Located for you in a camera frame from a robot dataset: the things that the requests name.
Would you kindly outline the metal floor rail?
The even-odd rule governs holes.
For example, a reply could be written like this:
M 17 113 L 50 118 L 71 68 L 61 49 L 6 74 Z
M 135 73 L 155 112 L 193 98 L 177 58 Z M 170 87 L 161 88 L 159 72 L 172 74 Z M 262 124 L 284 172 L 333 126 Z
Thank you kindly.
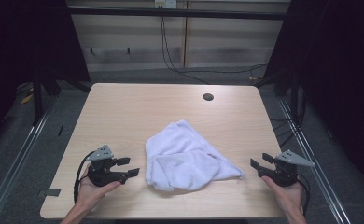
M 352 224 L 350 218 L 348 217 L 343 208 L 341 201 L 339 200 L 339 197 L 337 196 L 335 190 L 328 181 L 318 159 L 316 158 L 310 144 L 308 143 L 308 140 L 306 139 L 303 131 L 301 130 L 301 127 L 295 121 L 292 120 L 291 108 L 288 105 L 287 101 L 285 99 L 280 99 L 279 104 L 286 119 L 288 120 L 290 129 L 301 149 L 304 158 L 315 164 L 315 166 L 311 168 L 311 171 L 315 178 L 315 182 L 319 186 L 336 222 L 338 224 Z
M 24 142 L 20 145 L 18 153 L 14 156 L 13 160 L 10 160 L 7 172 L 0 183 L 0 213 L 21 174 L 22 167 L 28 160 L 29 154 L 34 148 L 35 142 L 47 122 L 49 112 L 57 100 L 57 97 L 49 98 L 49 103 L 45 106 L 45 109 L 40 112 L 39 118 L 35 118 L 35 121 L 30 125 L 30 131 L 24 138 Z

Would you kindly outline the dark curtain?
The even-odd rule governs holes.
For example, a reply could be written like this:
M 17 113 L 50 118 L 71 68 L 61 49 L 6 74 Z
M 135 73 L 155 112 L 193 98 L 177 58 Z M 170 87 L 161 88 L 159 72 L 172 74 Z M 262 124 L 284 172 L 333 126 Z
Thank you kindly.
M 21 84 L 56 94 L 59 79 L 91 80 L 67 9 L 66 0 L 0 0 L 0 132 Z
M 364 0 L 290 0 L 264 77 L 297 80 L 364 175 Z

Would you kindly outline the white power outlet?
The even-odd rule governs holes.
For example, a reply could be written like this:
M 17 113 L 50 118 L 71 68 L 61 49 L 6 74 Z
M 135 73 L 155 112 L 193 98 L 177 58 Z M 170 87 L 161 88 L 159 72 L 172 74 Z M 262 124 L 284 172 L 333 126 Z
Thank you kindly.
M 155 8 L 177 9 L 176 0 L 154 0 Z

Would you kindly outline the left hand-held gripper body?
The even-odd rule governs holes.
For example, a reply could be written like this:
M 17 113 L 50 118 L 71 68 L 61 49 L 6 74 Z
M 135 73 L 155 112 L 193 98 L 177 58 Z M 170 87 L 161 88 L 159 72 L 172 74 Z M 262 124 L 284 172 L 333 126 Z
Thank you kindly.
M 86 159 L 91 164 L 89 166 L 88 178 L 97 187 L 103 187 L 111 182 L 118 181 L 124 184 L 128 177 L 128 172 L 111 172 L 110 169 L 116 165 L 119 158 L 114 157 L 108 145 L 103 145 L 92 152 Z

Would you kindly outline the black metal stand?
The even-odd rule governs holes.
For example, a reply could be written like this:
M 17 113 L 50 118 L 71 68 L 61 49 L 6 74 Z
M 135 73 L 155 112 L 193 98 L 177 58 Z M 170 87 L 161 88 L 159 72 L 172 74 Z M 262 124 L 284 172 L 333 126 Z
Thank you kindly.
M 263 79 L 256 82 L 254 86 L 260 88 L 268 84 L 274 84 L 274 93 L 276 96 L 284 97 L 289 91 L 290 116 L 296 124 L 299 124 L 299 78 L 297 73 L 291 69 L 280 69 L 275 72 L 266 72 Z
M 33 72 L 34 126 L 38 124 L 44 115 L 42 89 L 45 89 L 50 96 L 56 96 L 61 92 L 56 76 L 52 73 L 52 69 L 44 64 L 37 64 Z

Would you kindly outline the grey tape strip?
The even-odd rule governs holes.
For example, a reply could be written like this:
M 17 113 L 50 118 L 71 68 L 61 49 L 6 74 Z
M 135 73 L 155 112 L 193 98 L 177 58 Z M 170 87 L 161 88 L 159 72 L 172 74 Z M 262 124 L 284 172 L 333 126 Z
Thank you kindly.
M 59 189 L 41 189 L 37 196 L 41 198 L 46 198 L 47 196 L 58 197 L 61 191 Z

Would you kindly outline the person's right hand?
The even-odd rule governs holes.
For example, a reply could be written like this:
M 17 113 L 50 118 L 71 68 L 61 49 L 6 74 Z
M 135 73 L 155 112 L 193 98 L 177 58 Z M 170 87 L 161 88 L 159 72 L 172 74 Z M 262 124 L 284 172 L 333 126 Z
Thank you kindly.
M 268 176 L 263 176 L 261 179 L 273 191 L 279 207 L 287 217 L 296 217 L 302 214 L 302 187 L 299 183 L 295 183 L 289 187 L 280 187 Z

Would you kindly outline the person's left hand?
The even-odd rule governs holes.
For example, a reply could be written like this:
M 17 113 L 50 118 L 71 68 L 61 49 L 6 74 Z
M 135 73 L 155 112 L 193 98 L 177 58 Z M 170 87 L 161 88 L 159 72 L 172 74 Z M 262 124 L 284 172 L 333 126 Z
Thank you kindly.
M 83 176 L 79 179 L 78 196 L 74 204 L 80 214 L 88 214 L 107 193 L 121 185 L 120 182 L 114 181 L 103 187 L 97 187 L 87 177 L 87 172 L 88 170 L 85 170 Z

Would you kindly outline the white towel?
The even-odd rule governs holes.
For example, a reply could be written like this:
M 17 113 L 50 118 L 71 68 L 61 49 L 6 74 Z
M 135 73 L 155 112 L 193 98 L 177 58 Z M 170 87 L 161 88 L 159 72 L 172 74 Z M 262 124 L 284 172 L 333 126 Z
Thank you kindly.
M 146 182 L 157 190 L 198 190 L 212 181 L 244 176 L 185 120 L 150 137 L 146 154 Z

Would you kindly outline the black horizontal frame bar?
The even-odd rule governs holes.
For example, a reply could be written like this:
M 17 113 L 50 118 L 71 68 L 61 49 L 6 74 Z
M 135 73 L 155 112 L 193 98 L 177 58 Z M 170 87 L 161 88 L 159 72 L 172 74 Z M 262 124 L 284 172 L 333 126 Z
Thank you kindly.
M 243 20 L 282 21 L 288 17 L 286 13 L 219 11 L 196 9 L 168 8 L 119 8 L 119 7 L 69 7 L 70 14 L 106 15 L 106 16 L 151 16 L 151 17 L 182 17 L 182 18 L 216 18 Z

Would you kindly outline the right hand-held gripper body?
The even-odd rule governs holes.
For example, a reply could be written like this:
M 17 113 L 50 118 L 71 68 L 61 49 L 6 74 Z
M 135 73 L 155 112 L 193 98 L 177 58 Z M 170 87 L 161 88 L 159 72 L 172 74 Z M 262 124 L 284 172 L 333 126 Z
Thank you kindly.
M 275 166 L 274 170 L 260 166 L 257 170 L 258 176 L 268 176 L 280 187 L 289 187 L 298 182 L 297 167 L 299 165 L 315 167 L 314 162 L 308 161 L 290 150 L 275 156 L 273 165 Z

